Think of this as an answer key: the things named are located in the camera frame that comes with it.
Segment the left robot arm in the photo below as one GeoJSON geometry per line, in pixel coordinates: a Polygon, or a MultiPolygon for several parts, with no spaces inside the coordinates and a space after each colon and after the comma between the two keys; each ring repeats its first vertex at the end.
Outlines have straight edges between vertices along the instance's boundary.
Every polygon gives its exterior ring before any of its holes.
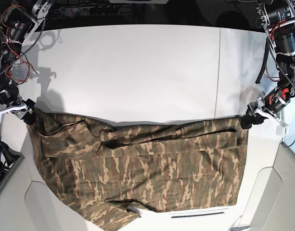
{"type": "Polygon", "coordinates": [[[265,119],[281,120],[281,110],[295,97],[295,0],[258,0],[256,9],[267,35],[263,64],[256,83],[267,72],[271,56],[279,72],[276,87],[256,102],[248,104],[241,127],[249,129],[265,119]]]}

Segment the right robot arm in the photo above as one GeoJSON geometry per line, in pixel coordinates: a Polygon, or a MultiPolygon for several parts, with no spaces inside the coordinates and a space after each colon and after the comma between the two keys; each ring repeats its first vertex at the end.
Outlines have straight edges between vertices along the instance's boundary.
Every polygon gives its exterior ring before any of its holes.
{"type": "Polygon", "coordinates": [[[16,80],[11,68],[25,64],[27,74],[31,74],[33,67],[26,59],[31,49],[22,51],[22,46],[38,28],[44,30],[46,16],[53,5],[52,0],[13,0],[1,14],[0,116],[12,113],[28,125],[35,121],[35,102],[31,99],[24,101],[19,94],[18,86],[27,79],[16,80]]]}

